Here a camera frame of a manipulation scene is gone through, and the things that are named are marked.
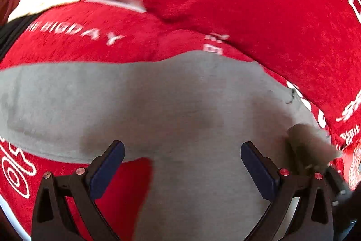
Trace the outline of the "grey small garment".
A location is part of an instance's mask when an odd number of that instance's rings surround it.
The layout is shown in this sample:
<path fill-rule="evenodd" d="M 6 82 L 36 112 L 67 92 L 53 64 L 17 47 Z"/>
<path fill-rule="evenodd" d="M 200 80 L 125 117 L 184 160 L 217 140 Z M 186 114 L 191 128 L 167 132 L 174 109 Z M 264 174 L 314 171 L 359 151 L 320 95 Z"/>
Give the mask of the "grey small garment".
<path fill-rule="evenodd" d="M 242 240 L 267 207 L 241 162 L 253 142 L 279 167 L 295 124 L 316 126 L 291 85 L 256 62 L 190 51 L 160 62 L 34 64 L 1 72 L 1 136 L 33 155 L 90 163 L 125 144 L 111 194 L 136 240 Z"/>

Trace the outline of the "red printed bed cover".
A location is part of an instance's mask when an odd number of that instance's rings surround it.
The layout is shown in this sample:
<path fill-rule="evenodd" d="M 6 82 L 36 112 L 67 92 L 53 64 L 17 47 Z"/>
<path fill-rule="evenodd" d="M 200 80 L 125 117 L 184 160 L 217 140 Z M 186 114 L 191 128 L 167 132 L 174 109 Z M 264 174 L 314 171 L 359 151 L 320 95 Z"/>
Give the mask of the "red printed bed cover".
<path fill-rule="evenodd" d="M 225 36 L 183 28 L 150 12 L 139 13 L 86 2 L 48 10 L 35 18 L 12 45 L 1 62 L 1 72 L 12 67 L 45 63 L 160 62 L 190 51 L 258 63 L 275 81 L 289 84 L 296 90 L 314 116 L 314 127 L 325 130 L 343 152 L 360 142 L 360 125 L 342 132 L 331 129 L 324 113 L 301 93 L 297 85 L 241 52 Z M 16 148 L 1 136 L 1 196 L 10 207 L 10 219 L 18 221 L 25 231 L 29 231 L 35 196 L 44 172 L 65 175 L 88 164 L 64 163 L 33 155 Z M 111 194 L 128 180 L 129 176 L 120 176 L 119 169 L 97 205 L 122 240 L 136 240 L 132 236 L 138 222 L 136 211 L 143 207 L 147 194 L 137 196 L 135 203 L 129 205 L 127 229 L 115 224 L 116 214 L 109 207 Z"/>

